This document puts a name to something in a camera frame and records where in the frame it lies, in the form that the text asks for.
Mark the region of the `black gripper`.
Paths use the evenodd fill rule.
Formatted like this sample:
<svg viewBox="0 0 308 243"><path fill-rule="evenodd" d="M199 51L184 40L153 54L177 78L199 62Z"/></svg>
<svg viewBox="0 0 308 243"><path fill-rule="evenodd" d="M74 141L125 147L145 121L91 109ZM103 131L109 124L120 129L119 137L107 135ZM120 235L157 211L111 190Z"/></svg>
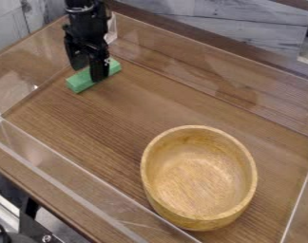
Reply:
<svg viewBox="0 0 308 243"><path fill-rule="evenodd" d="M111 74L111 52L105 35L109 33L108 21L112 13L105 0L65 0L65 12L69 23L64 25L65 50L70 65L80 70L89 65L95 83Z"/></svg>

